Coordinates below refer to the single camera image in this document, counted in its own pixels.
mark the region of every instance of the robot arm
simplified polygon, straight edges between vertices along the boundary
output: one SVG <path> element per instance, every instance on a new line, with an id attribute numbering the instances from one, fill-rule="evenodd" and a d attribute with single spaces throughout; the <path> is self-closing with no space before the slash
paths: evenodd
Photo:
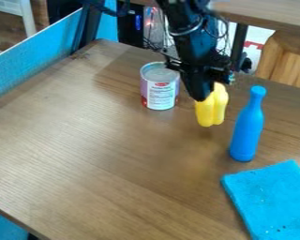
<path id="1" fill-rule="evenodd" d="M 178 70 L 189 94 L 204 101 L 214 82 L 230 82 L 230 58 L 218 53 L 217 16 L 210 0 L 157 0 L 168 18 L 180 61 L 167 57 L 166 66 Z"/>

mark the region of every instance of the yellow toy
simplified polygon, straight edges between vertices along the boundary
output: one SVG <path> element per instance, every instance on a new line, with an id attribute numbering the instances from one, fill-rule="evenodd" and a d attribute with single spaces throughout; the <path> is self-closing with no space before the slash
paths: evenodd
<path id="1" fill-rule="evenodd" d="M 202 127 L 220 125 L 225 119 L 229 96 L 221 83 L 215 82 L 215 90 L 205 101 L 195 101 L 195 112 Z"/>

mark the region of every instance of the white can label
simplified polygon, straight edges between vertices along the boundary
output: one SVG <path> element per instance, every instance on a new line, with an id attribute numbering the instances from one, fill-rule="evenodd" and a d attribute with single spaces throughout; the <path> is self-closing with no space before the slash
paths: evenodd
<path id="1" fill-rule="evenodd" d="M 174 82 L 150 82 L 147 87 L 147 107 L 153 110 L 166 110 L 175 103 Z"/>

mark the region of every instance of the tin can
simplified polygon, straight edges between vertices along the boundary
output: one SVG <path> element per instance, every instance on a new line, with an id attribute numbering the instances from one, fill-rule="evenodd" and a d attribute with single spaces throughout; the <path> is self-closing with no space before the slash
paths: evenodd
<path id="1" fill-rule="evenodd" d="M 180 74 L 163 62 L 144 65 L 140 73 L 142 105 L 152 110 L 173 108 L 178 101 Z"/>

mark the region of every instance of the blue bottle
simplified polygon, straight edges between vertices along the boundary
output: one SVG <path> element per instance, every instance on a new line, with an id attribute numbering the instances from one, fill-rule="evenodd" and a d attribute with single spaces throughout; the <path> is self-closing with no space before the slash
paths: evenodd
<path id="1" fill-rule="evenodd" d="M 239 113 L 230 145 L 230 155 L 237 161 L 251 161 L 263 131 L 263 97 L 267 90 L 259 85 L 250 88 L 250 101 Z"/>

